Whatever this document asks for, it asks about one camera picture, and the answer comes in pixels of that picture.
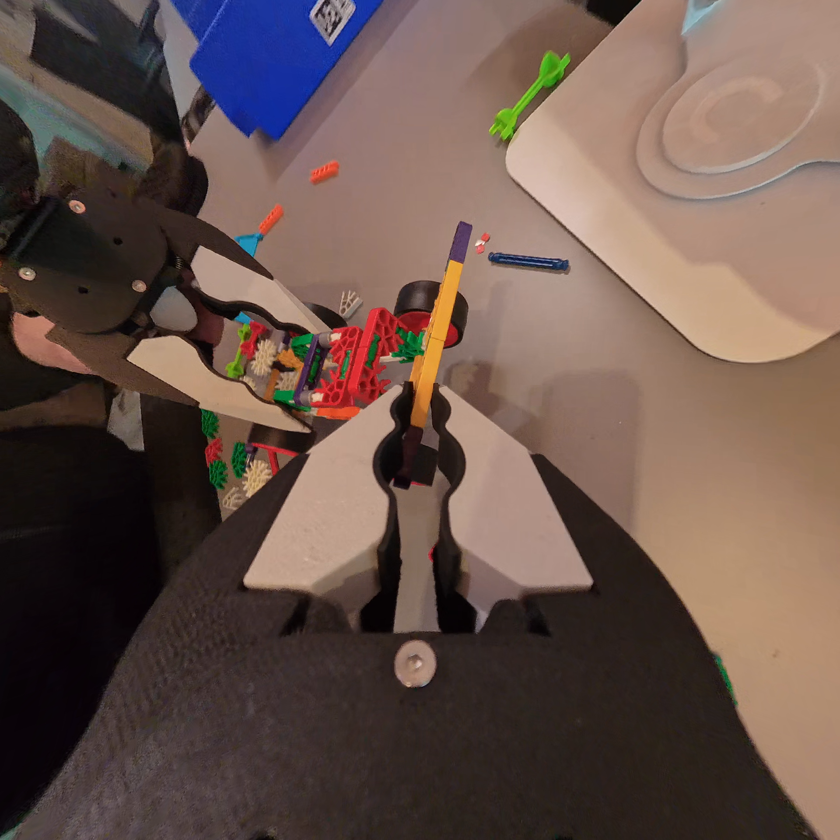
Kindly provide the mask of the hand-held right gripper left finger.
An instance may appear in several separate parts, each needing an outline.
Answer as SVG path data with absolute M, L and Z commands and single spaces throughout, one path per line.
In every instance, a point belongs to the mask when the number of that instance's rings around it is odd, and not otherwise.
M 304 456 L 244 577 L 250 590 L 302 592 L 394 629 L 401 537 L 394 478 L 413 387 L 395 386 Z

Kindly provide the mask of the lime green double-ended connector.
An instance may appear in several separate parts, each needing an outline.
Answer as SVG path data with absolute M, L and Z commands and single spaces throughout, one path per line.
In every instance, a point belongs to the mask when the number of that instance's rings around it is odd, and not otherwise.
M 549 90 L 556 87 L 564 78 L 565 71 L 571 63 L 569 53 L 559 56 L 549 50 L 543 55 L 537 79 L 523 93 L 517 103 L 511 108 L 501 109 L 489 128 L 489 135 L 498 137 L 500 140 L 509 141 L 512 139 L 524 110 L 529 106 L 542 90 Z

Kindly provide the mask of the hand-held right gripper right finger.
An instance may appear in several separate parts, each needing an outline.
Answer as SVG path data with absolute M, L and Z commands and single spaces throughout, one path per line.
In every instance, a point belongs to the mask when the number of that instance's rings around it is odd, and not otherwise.
M 437 624 L 472 634 L 502 601 L 588 592 L 593 578 L 530 452 L 436 385 L 437 467 L 448 482 L 432 553 Z

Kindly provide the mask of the yellow connector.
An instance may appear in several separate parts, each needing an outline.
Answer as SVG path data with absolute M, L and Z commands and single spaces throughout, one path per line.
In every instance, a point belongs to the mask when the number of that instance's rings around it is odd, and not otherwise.
M 410 423 L 413 427 L 423 429 L 426 425 L 444 346 L 445 339 L 431 338 L 427 341 L 424 354 L 415 358 L 410 377 L 413 385 Z
M 426 330 L 429 340 L 441 340 L 445 348 L 461 343 L 466 331 L 469 304 L 459 291 L 464 261 L 450 259 L 444 273 Z

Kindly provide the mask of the blue storage bin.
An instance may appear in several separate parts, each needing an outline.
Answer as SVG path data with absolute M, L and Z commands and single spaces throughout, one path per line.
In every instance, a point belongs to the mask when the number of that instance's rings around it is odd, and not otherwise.
M 190 68 L 249 137 L 278 141 L 382 1 L 174 1 L 197 46 Z

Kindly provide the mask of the person's left hand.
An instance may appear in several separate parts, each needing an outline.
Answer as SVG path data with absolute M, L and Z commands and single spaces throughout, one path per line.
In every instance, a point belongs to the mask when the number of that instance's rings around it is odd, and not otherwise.
M 66 348 L 48 339 L 47 334 L 54 326 L 46 318 L 15 312 L 10 321 L 12 341 L 17 350 L 32 362 L 73 374 L 94 375 L 88 366 Z

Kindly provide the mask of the red and green toy model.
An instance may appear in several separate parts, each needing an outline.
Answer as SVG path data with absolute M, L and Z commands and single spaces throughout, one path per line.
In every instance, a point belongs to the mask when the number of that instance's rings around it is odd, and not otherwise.
M 255 319 L 242 312 L 235 322 L 239 329 L 250 320 Z M 250 360 L 245 375 L 235 381 L 302 421 L 343 422 L 384 395 L 390 384 L 383 378 L 387 363 L 413 366 L 428 341 L 426 330 L 419 334 L 404 330 L 386 308 L 370 310 L 363 328 L 348 325 L 318 334 L 272 328 L 261 340 L 277 345 L 274 369 L 269 376 L 254 376 Z

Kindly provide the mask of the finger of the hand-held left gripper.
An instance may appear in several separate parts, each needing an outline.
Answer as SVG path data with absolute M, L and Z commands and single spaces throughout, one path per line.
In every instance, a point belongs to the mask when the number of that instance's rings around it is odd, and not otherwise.
M 287 409 L 258 397 L 247 384 L 215 372 L 196 346 L 183 337 L 143 339 L 129 353 L 128 362 L 193 399 L 202 409 L 280 431 L 310 432 L 309 426 Z
M 278 329 L 324 333 L 329 326 L 271 277 L 242 266 L 211 249 L 199 247 L 192 258 L 199 293 L 219 307 L 252 312 Z

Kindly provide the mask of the white document stand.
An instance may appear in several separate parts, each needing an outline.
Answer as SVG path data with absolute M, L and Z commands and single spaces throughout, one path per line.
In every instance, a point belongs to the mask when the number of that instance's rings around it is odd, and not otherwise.
M 506 166 L 709 356 L 838 335 L 838 2 L 640 2 Z

